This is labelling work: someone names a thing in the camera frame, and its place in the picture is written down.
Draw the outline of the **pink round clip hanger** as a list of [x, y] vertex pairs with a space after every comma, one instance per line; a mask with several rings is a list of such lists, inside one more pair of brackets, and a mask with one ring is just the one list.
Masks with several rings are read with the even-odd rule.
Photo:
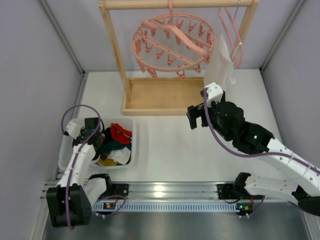
[[159, 72], [176, 73], [185, 78], [186, 70], [201, 72], [210, 62], [215, 32], [209, 23], [190, 13], [174, 11], [168, 1], [168, 13], [143, 20], [132, 38], [132, 51], [141, 72], [153, 78]]

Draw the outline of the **red sock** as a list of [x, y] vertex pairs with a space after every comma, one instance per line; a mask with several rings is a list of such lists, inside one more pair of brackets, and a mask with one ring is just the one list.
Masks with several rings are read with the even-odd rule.
[[112, 138], [124, 145], [127, 145], [131, 142], [132, 131], [124, 129], [118, 123], [112, 123], [110, 125], [110, 134]]

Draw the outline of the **dark green sock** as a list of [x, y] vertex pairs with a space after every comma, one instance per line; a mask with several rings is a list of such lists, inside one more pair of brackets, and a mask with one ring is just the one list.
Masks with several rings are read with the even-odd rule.
[[124, 148], [128, 148], [129, 150], [131, 150], [132, 144], [131, 143], [124, 144], [124, 143], [120, 143], [118, 141], [112, 140], [112, 141], [109, 141], [109, 142], [104, 142], [100, 146], [100, 152], [102, 154], [107, 154], [107, 153], [110, 153], [112, 151], [122, 150]]

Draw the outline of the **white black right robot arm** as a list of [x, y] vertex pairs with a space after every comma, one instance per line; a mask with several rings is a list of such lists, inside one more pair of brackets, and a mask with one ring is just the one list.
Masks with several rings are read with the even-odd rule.
[[261, 177], [240, 172], [233, 182], [237, 199], [272, 197], [297, 205], [303, 211], [320, 214], [320, 169], [302, 159], [280, 142], [269, 130], [245, 120], [244, 111], [230, 101], [212, 101], [187, 108], [190, 128], [209, 127], [214, 139], [228, 153], [257, 159], [282, 172], [286, 179]]

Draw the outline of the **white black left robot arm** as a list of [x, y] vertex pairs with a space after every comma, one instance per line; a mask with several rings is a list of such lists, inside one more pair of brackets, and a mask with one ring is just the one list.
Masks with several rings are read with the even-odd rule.
[[92, 161], [100, 157], [103, 143], [100, 127], [98, 117], [83, 122], [71, 120], [66, 127], [66, 135], [73, 139], [70, 161], [60, 181], [46, 192], [49, 216], [55, 228], [73, 230], [88, 225], [93, 205], [110, 187], [108, 174], [87, 176]]

